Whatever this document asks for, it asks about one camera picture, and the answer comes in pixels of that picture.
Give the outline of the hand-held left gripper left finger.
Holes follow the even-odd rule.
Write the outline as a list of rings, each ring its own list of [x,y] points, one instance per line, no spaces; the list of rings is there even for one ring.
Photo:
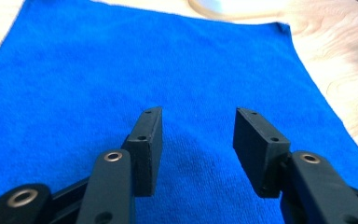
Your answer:
[[[76,224],[135,224],[135,199],[155,193],[162,153],[162,108],[142,112],[122,148],[94,163]]]

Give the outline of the white round plate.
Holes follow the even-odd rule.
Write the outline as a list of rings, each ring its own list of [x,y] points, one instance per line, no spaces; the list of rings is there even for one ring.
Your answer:
[[[187,0],[200,15],[216,20],[238,21],[276,17],[290,0]]]

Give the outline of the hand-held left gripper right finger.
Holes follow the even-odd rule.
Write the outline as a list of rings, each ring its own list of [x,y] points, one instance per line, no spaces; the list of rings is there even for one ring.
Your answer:
[[[358,189],[324,157],[289,150],[261,114],[237,108],[233,148],[260,198],[280,198],[285,224],[358,224]]]

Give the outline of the blue cloth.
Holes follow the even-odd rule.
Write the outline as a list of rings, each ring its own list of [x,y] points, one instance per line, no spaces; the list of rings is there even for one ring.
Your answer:
[[[358,146],[299,60],[283,23],[206,21],[90,0],[26,0],[0,47],[0,195],[63,189],[163,112],[156,192],[137,224],[283,224],[232,146],[235,112],[261,113],[294,150],[358,189]]]

